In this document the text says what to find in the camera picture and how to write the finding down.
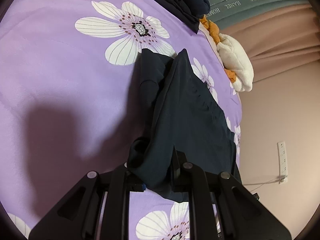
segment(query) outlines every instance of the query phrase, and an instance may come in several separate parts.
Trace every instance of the navy blue cloth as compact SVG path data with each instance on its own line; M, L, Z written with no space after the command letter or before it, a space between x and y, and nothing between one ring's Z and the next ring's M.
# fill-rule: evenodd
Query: navy blue cloth
M187 194L170 188L173 147L204 171L227 171L240 180L234 133L207 84L193 73L185 49L175 59L142 50L140 101L145 131L132 144L127 165L147 188L176 202L188 201Z
M155 0L167 11L186 24L192 31L198 33L199 17L192 15L190 8L183 0Z

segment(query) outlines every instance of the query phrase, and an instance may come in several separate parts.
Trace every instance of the black metal bracket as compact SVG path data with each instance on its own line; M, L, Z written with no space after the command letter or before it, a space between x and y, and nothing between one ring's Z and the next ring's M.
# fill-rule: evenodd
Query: black metal bracket
M191 240L218 239L212 194L223 239L291 240L289 231L229 173L205 172L175 149L170 171L172 190L189 193ZM123 164L104 174L90 171L31 230L29 240L128 240L129 194L144 190Z

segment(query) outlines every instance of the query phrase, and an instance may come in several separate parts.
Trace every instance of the white flower print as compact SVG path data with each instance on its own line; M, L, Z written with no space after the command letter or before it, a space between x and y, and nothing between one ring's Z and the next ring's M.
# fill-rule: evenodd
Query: white flower print
M94 2L93 7L110 22L97 17L86 17L76 21L75 28L87 35L99 38L120 37L106 50L106 59L114 65L129 65L136 61L143 48L172 57L172 46L159 37L169 38L169 33L154 17L143 17L143 11L131 2L124 2L118 9L109 2Z
M21 218L18 218L17 216L10 213L8 213L8 216L19 229L19 231L26 237L26 239L28 239L31 231L30 227L28 227L28 225Z
M140 219L136 235L140 240L184 240L189 236L188 202L174 203L170 218L165 211L153 211Z
M214 87L214 81L211 76L208 75L208 71L204 65L201 66L199 61L196 58L193 58L195 65L191 65L194 74L203 82L206 83L208 89L213 96L214 100L218 103L218 95Z
M233 88L233 85L232 83L230 82L230 88L231 88L231 91L232 91L232 95L234 96L236 94L236 91L235 89Z
M241 129L240 129L240 125L239 126L235 126L235 139L234 142L236 144L237 147L237 154L240 154L240 135L241 135Z
M229 117L226 118L226 122L227 122L227 126L228 126L229 130L231 131L231 122L230 122Z

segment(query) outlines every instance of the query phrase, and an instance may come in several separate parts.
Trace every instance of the purple floral bedding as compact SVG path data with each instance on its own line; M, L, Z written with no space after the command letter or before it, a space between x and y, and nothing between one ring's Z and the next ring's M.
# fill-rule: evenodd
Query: purple floral bedding
M143 48L187 49L239 161L241 104L201 31L153 0L14 0L0 23L0 201L24 234L88 171L126 161L143 130L134 68ZM130 204L130 239L189 237L187 203L146 191Z

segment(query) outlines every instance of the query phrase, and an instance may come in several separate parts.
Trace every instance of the white fleece fabric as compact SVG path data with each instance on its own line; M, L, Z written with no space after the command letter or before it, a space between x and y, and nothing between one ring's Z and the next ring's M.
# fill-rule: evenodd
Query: white fleece fabric
M236 81L232 84L238 92L251 91L253 68L250 59L241 44L229 35L219 33L220 42L217 51L226 69L236 73Z

